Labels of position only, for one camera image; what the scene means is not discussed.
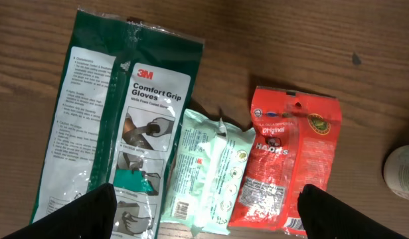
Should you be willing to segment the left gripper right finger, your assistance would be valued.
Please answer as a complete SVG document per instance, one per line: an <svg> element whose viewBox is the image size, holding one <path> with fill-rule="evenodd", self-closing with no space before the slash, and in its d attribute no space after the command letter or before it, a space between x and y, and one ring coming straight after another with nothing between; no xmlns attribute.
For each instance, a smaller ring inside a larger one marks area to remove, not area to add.
<svg viewBox="0 0 409 239"><path fill-rule="evenodd" d="M299 194L297 210L309 239L406 239L312 184Z"/></svg>

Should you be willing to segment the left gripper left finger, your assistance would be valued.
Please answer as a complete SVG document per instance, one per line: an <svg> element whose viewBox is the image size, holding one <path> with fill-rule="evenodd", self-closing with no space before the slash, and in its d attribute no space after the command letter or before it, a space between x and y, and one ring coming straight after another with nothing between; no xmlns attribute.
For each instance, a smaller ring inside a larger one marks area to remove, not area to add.
<svg viewBox="0 0 409 239"><path fill-rule="evenodd" d="M117 201L105 183L3 239L110 239Z"/></svg>

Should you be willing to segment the red snack bag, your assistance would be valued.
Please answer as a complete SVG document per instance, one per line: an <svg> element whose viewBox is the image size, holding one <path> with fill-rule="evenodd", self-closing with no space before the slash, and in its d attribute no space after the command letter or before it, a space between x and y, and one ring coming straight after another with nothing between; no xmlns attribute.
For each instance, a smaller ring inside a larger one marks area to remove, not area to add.
<svg viewBox="0 0 409 239"><path fill-rule="evenodd" d="M250 114L256 138L228 225L305 236L297 199L306 184L327 188L341 130L340 103L258 86Z"/></svg>

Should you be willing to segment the green lid jar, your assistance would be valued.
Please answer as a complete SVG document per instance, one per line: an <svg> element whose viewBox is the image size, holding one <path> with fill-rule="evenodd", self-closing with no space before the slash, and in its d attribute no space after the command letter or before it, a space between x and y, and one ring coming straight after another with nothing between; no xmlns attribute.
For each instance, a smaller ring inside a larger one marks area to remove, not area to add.
<svg viewBox="0 0 409 239"><path fill-rule="evenodd" d="M383 177L394 194L409 200L409 145L395 149L386 158Z"/></svg>

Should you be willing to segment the green 3M gloves package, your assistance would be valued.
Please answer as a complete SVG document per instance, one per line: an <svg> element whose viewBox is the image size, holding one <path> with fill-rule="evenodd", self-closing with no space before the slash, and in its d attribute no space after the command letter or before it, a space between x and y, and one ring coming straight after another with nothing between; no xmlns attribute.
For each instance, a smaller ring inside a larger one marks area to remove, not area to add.
<svg viewBox="0 0 409 239"><path fill-rule="evenodd" d="M156 238L204 40L79 9L58 89L36 222L104 183L112 238Z"/></svg>

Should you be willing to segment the pale green wipes pack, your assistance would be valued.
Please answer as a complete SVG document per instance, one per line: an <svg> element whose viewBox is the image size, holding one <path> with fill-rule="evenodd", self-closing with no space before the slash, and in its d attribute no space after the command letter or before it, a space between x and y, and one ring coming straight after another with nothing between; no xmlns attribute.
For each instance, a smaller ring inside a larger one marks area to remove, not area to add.
<svg viewBox="0 0 409 239"><path fill-rule="evenodd" d="M254 128L242 131L185 110L161 221L183 224L193 236L200 232L228 235L255 138Z"/></svg>

